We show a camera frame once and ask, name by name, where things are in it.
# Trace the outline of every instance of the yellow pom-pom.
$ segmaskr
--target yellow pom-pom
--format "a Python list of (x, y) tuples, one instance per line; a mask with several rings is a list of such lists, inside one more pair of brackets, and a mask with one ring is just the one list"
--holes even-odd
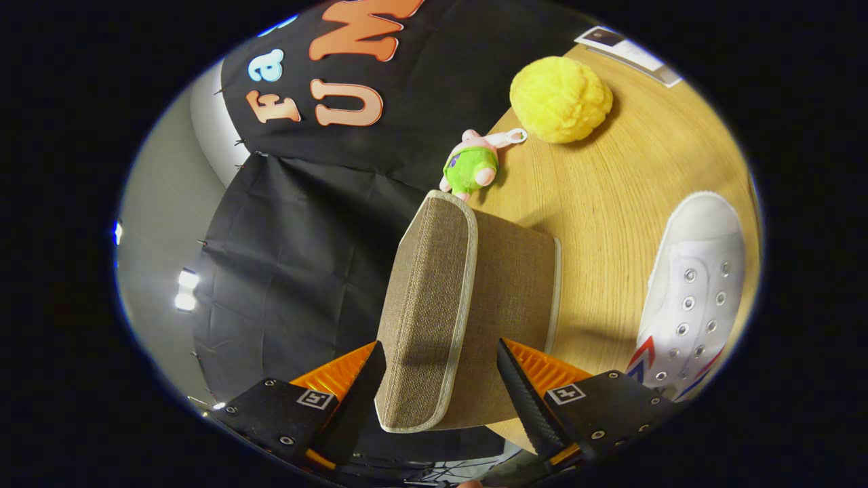
[(587, 65), (544, 57), (512, 80), (510, 102), (518, 120), (546, 142), (584, 139), (612, 109), (612, 90)]

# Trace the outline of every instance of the white sneaker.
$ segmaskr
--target white sneaker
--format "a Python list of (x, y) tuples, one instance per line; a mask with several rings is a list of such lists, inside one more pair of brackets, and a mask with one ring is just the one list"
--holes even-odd
[(723, 352), (745, 279), (739, 217), (722, 196), (689, 195), (669, 217), (627, 375), (687, 399)]

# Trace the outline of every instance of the brown fabric box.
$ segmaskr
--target brown fabric box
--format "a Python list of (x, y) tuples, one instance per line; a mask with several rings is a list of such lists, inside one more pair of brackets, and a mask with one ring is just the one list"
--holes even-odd
[(516, 417), (497, 339), (549, 352), (560, 288), (556, 238), (433, 190), (398, 246), (377, 339), (380, 425), (410, 433)]

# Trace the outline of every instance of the orange letter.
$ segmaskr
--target orange letter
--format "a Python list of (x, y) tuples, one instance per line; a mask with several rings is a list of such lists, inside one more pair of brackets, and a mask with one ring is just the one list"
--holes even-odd
[(424, 0), (356, 0), (335, 3), (323, 12), (323, 20), (346, 25), (313, 40), (309, 49), (311, 61), (319, 61), (324, 56), (338, 53), (370, 54), (378, 61), (389, 61), (392, 56), (395, 56), (398, 39), (394, 37), (384, 37), (378, 41), (362, 41), (362, 39), (398, 32), (404, 26), (374, 14), (407, 18), (416, 13), (422, 2)]
[(284, 98), (283, 103), (277, 103), (278, 100), (280, 97), (277, 95), (260, 96), (260, 92), (256, 90), (247, 94), (247, 103), (262, 123), (272, 119), (290, 119), (296, 122), (301, 120), (299, 110), (295, 107), (292, 98)]
[(364, 127), (378, 121), (383, 114), (383, 99), (380, 98), (379, 93), (362, 85), (323, 83), (320, 80), (312, 80), (311, 95), (317, 100), (322, 100), (327, 95), (355, 96), (361, 98), (365, 104), (361, 110), (329, 109), (325, 105), (317, 105), (315, 109), (317, 122), (322, 126), (339, 123)]

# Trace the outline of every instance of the wooden table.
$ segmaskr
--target wooden table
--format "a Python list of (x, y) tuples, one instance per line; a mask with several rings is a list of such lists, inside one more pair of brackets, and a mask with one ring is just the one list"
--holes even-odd
[[(579, 44), (565, 56), (590, 66), (612, 89), (606, 121), (582, 141), (548, 144), (531, 135), (502, 150), (495, 182), (473, 194), (470, 205), (561, 240), (553, 355), (597, 374), (623, 371), (635, 350), (669, 215), (693, 192), (723, 195), (744, 229), (746, 278), (732, 335), (710, 378), (744, 330), (759, 277), (759, 214), (746, 161), (685, 81), (666, 88)], [(510, 109), (491, 132), (515, 127), (521, 124)], [(518, 419), (488, 427), (533, 452)]]

